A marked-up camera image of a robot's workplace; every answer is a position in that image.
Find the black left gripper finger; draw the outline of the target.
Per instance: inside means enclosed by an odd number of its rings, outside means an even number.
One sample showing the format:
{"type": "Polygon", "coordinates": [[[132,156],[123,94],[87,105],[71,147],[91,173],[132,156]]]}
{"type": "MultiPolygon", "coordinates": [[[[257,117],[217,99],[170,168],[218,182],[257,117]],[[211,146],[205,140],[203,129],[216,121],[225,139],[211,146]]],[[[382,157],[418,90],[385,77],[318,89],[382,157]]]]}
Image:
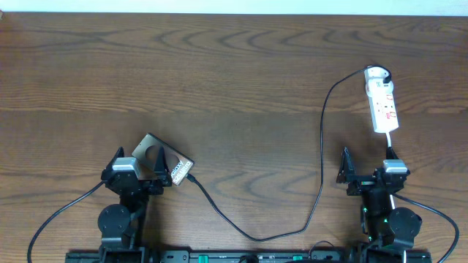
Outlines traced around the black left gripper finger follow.
{"type": "Polygon", "coordinates": [[[172,186],[172,178],[167,167],[165,149],[163,147],[160,147],[158,150],[153,172],[156,175],[156,179],[159,180],[163,186],[172,186]]]}
{"type": "Polygon", "coordinates": [[[116,159],[118,158],[123,158],[124,157],[124,149],[122,147],[119,147],[118,150],[116,151],[115,155],[111,159],[110,163],[114,163],[116,159]]]}

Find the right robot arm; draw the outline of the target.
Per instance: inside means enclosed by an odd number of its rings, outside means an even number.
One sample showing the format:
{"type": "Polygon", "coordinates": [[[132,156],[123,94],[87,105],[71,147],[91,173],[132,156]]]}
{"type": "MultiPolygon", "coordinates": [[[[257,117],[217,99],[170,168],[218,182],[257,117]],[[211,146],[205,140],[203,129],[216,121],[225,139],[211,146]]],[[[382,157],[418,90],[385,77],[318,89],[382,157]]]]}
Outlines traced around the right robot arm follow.
{"type": "Polygon", "coordinates": [[[395,207],[393,195],[402,190],[410,171],[392,148],[383,165],[370,175],[358,175],[350,152],[344,148],[337,183],[347,184],[348,196],[360,196],[361,228],[368,237],[349,252],[350,262],[405,262],[414,246],[422,219],[409,208],[395,207]]]}

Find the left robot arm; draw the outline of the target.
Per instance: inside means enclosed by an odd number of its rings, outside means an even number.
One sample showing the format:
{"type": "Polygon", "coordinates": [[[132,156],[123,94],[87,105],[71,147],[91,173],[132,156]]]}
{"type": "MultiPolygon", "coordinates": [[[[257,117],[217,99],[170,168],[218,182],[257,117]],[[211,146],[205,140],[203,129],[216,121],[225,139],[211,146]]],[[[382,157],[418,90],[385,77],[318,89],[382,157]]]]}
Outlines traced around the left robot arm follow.
{"type": "Polygon", "coordinates": [[[158,253],[143,246],[143,227],[149,197],[164,193],[165,186],[172,180],[167,168],[165,150],[158,149],[153,172],[153,180],[139,178],[138,160],[126,157],[119,148],[106,168],[101,180],[105,187],[119,196],[119,203],[102,210],[98,227],[102,233],[99,247],[101,262],[156,262],[158,253]]]}

